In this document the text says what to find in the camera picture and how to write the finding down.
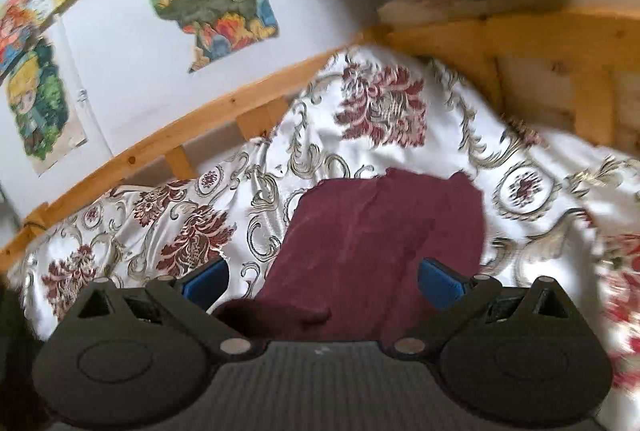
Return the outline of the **maroon knit sweater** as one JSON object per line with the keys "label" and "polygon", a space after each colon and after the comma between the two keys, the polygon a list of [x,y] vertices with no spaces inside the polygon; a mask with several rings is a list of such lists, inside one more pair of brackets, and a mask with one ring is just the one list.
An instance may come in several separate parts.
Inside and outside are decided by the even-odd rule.
{"label": "maroon knit sweater", "polygon": [[258,295],[213,315],[258,341],[390,343],[435,312],[422,260],[471,276],[485,229],[483,195],[462,172],[324,180],[299,199]]}

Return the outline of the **blond child wall poster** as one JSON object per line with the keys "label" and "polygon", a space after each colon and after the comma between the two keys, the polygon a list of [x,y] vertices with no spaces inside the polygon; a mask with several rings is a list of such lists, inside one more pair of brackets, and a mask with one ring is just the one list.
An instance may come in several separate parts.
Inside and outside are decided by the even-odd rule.
{"label": "blond child wall poster", "polygon": [[1,76],[6,105],[38,175],[87,142],[54,45],[39,33],[27,0],[1,7]]}

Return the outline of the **floral satin bedspread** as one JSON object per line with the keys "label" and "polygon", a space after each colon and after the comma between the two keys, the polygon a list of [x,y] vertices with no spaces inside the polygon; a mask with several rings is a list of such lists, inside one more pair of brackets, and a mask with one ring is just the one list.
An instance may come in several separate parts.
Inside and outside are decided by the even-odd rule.
{"label": "floral satin bedspread", "polygon": [[225,259],[224,299],[265,288],[303,193],[389,169],[465,173],[483,195],[480,265],[509,286],[553,272],[614,361],[605,428],[639,425],[639,161],[498,118],[438,61],[353,48],[334,56],[277,128],[182,184],[119,187],[37,240],[12,269],[26,321],[53,333],[82,287],[138,287]]}

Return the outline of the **wooden bed frame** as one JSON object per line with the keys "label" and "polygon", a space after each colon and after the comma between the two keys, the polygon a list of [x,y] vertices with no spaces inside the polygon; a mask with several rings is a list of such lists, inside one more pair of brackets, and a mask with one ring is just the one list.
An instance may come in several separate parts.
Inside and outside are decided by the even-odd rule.
{"label": "wooden bed frame", "polygon": [[[360,35],[411,56],[433,56],[469,78],[496,111],[571,128],[588,142],[639,148],[639,0],[396,0]],[[270,130],[288,95],[326,62],[308,58],[220,96],[123,151],[52,203],[38,206],[2,249],[8,269],[40,234],[125,178],[164,160],[195,176],[184,147],[227,123],[245,137]]]}

